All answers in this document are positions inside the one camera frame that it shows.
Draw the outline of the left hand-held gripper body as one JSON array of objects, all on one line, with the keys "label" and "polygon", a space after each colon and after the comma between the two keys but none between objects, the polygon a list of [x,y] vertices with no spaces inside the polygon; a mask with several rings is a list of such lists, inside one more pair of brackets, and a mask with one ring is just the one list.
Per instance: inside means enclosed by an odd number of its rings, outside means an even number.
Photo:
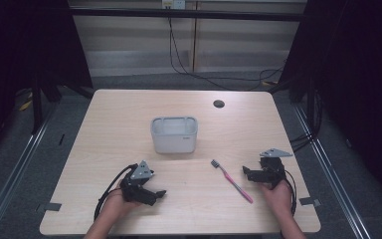
[{"label": "left hand-held gripper body", "polygon": [[144,188],[144,184],[153,176],[145,160],[139,164],[134,164],[130,172],[119,184],[124,199],[128,202],[135,201],[152,206],[158,194]]}]

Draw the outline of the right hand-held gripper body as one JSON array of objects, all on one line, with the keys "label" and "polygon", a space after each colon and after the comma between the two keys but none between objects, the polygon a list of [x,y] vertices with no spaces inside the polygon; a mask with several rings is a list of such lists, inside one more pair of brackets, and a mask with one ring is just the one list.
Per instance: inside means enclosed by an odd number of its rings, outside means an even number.
[{"label": "right hand-held gripper body", "polygon": [[270,148],[260,153],[260,165],[262,172],[267,174],[265,185],[268,189],[273,190],[282,180],[287,178],[282,158],[289,156],[291,153],[277,148]]}]

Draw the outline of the pink toothbrush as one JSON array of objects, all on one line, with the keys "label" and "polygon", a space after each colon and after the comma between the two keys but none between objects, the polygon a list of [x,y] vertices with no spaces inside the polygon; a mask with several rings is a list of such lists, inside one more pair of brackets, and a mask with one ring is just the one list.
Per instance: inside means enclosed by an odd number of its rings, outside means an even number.
[{"label": "pink toothbrush", "polygon": [[253,203],[254,200],[253,198],[243,189],[241,188],[236,182],[235,180],[229,175],[228,171],[216,160],[216,159],[212,159],[211,161],[211,164],[213,165],[213,167],[215,168],[219,168],[224,177],[235,187],[235,189],[249,202],[249,203]]}]

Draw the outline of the white plastic container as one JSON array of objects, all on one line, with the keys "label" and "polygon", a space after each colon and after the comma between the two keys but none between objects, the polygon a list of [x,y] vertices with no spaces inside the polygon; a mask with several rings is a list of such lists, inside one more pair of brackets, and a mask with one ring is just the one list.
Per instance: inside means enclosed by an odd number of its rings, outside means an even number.
[{"label": "white plastic container", "polygon": [[192,117],[161,117],[151,122],[157,153],[191,153],[196,148],[198,122]]}]

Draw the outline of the person's left hand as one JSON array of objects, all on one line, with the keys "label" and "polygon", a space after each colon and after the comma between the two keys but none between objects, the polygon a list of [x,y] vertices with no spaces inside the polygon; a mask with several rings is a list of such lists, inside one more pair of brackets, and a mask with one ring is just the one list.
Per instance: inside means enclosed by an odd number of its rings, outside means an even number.
[{"label": "person's left hand", "polygon": [[121,189],[116,188],[109,192],[100,213],[107,218],[119,219],[138,206],[139,202],[125,201]]}]

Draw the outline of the person's right hand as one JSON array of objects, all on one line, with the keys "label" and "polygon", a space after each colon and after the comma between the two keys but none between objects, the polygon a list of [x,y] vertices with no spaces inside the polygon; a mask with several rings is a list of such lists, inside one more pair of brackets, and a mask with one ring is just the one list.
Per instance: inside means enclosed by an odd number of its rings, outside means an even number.
[{"label": "person's right hand", "polygon": [[274,189],[268,189],[264,184],[260,184],[259,187],[277,219],[292,217],[291,193],[285,181],[282,180]]}]

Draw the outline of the grey tape piece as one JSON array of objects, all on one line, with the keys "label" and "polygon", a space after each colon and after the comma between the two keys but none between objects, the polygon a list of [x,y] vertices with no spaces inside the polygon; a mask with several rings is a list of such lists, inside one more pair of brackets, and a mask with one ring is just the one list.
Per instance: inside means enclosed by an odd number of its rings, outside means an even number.
[{"label": "grey tape piece", "polygon": [[305,197],[305,198],[301,198],[299,200],[299,203],[302,205],[302,206],[306,206],[306,205],[312,205],[314,207],[317,207],[321,204],[320,200],[319,199],[314,199],[312,197]]},{"label": "grey tape piece", "polygon": [[61,203],[41,203],[37,206],[36,211],[41,213],[45,213],[46,211],[59,211],[61,207]]}]

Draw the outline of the black curtain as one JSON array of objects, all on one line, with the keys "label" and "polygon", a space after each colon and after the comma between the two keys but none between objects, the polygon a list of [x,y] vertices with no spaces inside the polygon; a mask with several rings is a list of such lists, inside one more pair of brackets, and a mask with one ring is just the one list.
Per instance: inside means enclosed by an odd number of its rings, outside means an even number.
[{"label": "black curtain", "polygon": [[69,9],[68,0],[0,0],[0,130],[23,89],[55,101],[58,85],[93,85]]},{"label": "black curtain", "polygon": [[306,0],[280,88],[317,91],[382,185],[382,0]]}]

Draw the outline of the yellow floor object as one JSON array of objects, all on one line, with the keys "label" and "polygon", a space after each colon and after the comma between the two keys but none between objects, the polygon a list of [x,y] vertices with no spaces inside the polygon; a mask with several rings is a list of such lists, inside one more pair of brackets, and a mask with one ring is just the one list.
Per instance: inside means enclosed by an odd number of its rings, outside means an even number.
[{"label": "yellow floor object", "polygon": [[33,101],[33,92],[31,90],[25,89],[19,92],[16,97],[22,99],[22,104],[19,106],[19,111],[22,112],[31,105]]}]

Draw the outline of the metal floor rail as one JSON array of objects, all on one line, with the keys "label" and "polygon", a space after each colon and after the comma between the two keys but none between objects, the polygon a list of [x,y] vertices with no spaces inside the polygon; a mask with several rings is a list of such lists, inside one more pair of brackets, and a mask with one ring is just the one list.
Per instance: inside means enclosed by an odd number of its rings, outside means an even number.
[{"label": "metal floor rail", "polygon": [[367,226],[364,223],[364,220],[361,218],[359,211],[356,209],[352,200],[350,199],[320,140],[314,139],[311,136],[311,130],[308,127],[306,113],[300,105],[293,104],[292,107],[294,108],[295,114],[299,120],[304,134],[307,135],[310,139],[309,144],[356,239],[372,239],[371,234],[369,233]]},{"label": "metal floor rail", "polygon": [[56,104],[52,104],[50,106],[48,112],[44,117],[44,121],[39,126],[37,131],[29,137],[29,140],[23,152],[21,153],[17,163],[15,164],[15,167],[11,171],[11,174],[6,180],[3,188],[0,190],[0,221],[3,215],[5,214],[5,211],[8,208],[8,205],[15,193],[15,190],[19,186],[22,177],[25,174],[25,171],[27,170],[28,165],[30,164],[37,147],[42,141],[42,138],[47,131],[49,122],[54,116],[56,109]]}]

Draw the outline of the black horizontal frame bar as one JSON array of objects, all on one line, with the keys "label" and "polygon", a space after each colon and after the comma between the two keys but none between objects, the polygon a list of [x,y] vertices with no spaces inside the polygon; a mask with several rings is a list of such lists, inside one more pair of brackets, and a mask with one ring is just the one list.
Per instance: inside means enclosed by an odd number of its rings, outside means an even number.
[{"label": "black horizontal frame bar", "polygon": [[149,18],[190,18],[219,20],[254,20],[300,22],[307,18],[303,14],[256,13],[203,10],[163,10],[163,9],[121,9],[121,8],[70,8],[73,15],[110,17],[149,17]]}]

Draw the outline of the white wall socket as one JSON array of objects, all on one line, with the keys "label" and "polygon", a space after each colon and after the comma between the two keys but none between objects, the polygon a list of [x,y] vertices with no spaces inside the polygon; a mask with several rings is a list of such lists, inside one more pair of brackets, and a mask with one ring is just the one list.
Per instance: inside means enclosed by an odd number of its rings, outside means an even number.
[{"label": "white wall socket", "polygon": [[161,6],[163,9],[185,10],[186,1],[185,0],[161,0]]}]

